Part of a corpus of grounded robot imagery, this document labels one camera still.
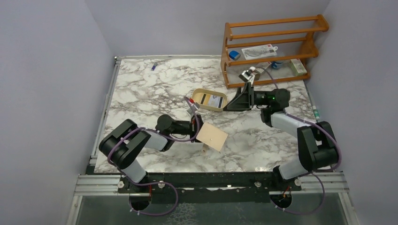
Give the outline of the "white card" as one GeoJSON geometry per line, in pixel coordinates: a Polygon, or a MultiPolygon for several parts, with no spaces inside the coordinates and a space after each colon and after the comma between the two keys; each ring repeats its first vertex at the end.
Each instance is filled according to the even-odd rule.
{"type": "Polygon", "coordinates": [[[217,95],[210,95],[208,106],[213,108],[222,108],[224,97],[217,95]]]}

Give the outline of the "beige leather card holder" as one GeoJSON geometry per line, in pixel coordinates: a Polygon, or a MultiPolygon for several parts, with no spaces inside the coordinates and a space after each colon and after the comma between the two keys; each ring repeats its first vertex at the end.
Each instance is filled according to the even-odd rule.
{"type": "Polygon", "coordinates": [[[203,143],[201,152],[206,154],[209,149],[221,152],[228,134],[214,125],[205,122],[199,130],[196,139],[203,143]]]}

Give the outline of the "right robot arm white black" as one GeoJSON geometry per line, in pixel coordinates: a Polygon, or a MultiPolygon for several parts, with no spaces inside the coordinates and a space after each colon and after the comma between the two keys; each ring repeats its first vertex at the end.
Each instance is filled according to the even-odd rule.
{"type": "Polygon", "coordinates": [[[224,111],[243,112],[254,106],[262,106],[260,117],[263,123],[297,139],[298,156],[273,169],[280,180],[290,180],[341,162],[331,125],[325,121],[314,123],[288,114],[285,108],[289,106],[290,97],[287,89],[256,91],[250,82],[246,82],[223,108],[224,111]]]}

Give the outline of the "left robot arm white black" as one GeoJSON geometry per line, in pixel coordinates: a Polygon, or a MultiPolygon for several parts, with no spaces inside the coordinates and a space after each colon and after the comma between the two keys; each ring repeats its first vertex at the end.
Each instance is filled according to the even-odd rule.
{"type": "Polygon", "coordinates": [[[157,119],[155,130],[138,127],[131,119],[123,121],[100,142],[98,149],[108,162],[134,183],[142,183],[146,170],[137,160],[143,148],[168,151],[175,142],[196,142],[204,122],[201,115],[190,120],[175,120],[164,114],[157,119]]]}

